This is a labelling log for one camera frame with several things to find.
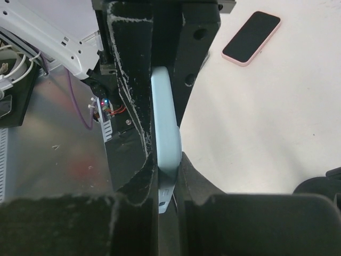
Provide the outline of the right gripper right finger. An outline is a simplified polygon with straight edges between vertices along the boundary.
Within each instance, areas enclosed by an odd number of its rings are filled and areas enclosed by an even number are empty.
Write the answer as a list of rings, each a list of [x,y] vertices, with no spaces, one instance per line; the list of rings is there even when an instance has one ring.
[[[227,194],[183,155],[181,255],[340,255],[340,210],[318,194]]]

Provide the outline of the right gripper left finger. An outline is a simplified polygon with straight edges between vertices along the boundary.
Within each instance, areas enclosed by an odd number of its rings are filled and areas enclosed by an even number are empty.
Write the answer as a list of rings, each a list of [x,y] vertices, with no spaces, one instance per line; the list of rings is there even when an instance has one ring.
[[[113,195],[1,204],[1,255],[158,255],[155,158]]]

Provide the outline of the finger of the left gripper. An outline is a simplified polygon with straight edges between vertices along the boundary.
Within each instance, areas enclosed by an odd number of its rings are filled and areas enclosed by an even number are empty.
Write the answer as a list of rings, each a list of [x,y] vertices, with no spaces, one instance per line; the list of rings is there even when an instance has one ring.
[[[220,28],[218,4],[181,4],[181,29],[173,68],[173,99],[180,125],[204,58]]]
[[[151,48],[153,10],[150,1],[107,4],[110,44],[118,69],[119,93],[140,136],[145,161],[119,192],[133,205],[150,196],[155,172],[151,117]]]

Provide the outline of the light blue case phone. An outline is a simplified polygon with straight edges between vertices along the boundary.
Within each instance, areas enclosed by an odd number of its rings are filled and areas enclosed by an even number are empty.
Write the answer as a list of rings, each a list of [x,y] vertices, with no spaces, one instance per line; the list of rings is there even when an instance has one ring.
[[[180,129],[177,125],[171,81],[166,67],[154,67],[151,91],[158,167],[158,211],[167,211],[182,160]]]

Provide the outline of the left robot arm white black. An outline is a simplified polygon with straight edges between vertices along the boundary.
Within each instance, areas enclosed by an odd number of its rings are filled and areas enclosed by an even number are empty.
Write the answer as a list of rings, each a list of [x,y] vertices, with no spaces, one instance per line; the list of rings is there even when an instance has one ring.
[[[181,121],[192,87],[235,1],[1,1],[1,27],[90,86],[119,94],[149,158],[157,160],[159,212],[182,159]]]

